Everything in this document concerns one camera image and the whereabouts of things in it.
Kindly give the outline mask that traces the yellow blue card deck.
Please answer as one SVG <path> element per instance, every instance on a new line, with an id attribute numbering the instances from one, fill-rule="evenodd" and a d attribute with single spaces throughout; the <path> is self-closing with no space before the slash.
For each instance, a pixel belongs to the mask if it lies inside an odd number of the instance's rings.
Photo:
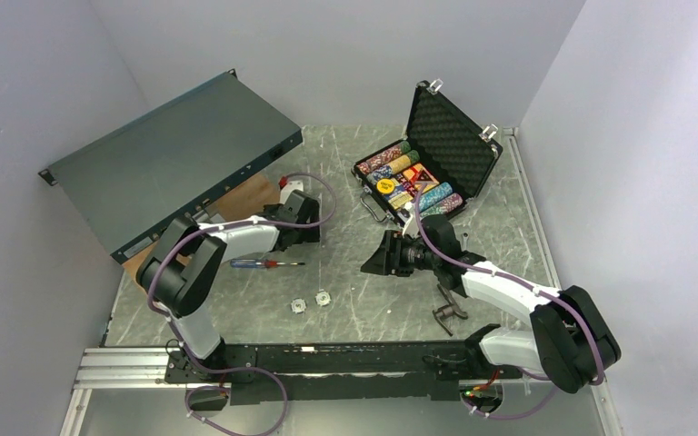
<path id="1" fill-rule="evenodd" d="M 411 193 L 408 190 L 393 191 L 386 195 L 386 200 L 389 205 L 396 211 L 404 208 L 407 203 L 414 200 L 415 193 Z"/>

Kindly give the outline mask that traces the yellow big blind button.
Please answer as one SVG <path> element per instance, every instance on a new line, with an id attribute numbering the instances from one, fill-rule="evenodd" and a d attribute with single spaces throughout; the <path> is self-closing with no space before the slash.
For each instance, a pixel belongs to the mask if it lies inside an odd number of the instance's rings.
<path id="1" fill-rule="evenodd" d="M 375 185 L 376 190 L 382 194 L 391 194 L 395 187 L 395 180 L 389 178 L 381 179 Z"/>

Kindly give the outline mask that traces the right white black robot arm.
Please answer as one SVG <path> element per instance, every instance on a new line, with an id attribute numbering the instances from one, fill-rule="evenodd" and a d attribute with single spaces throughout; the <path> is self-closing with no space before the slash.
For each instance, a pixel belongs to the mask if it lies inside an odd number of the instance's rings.
<path id="1" fill-rule="evenodd" d="M 360 270 L 409 277 L 430 271 L 446 294 L 486 302 L 523 324 L 516 330 L 489 323 L 464 341 L 461 365 L 476 377 L 512 366 L 576 393 L 600 382 L 622 351 L 591 295 L 529 282 L 466 250 L 442 215 L 423 218 L 417 236 L 387 230 Z"/>

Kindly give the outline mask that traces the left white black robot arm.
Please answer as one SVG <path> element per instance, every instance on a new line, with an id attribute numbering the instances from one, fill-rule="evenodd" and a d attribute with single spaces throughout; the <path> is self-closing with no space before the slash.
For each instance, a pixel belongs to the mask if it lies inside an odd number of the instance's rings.
<path id="1" fill-rule="evenodd" d="M 149 307 L 165 316 L 185 353 L 189 370 L 204 382 L 226 367 L 225 342 L 214 328 L 206 303 L 217 271 L 247 255 L 282 252 L 320 241 L 320 204 L 300 190 L 284 203 L 268 204 L 246 220 L 200 224 L 174 219 L 139 266 L 136 283 Z"/>

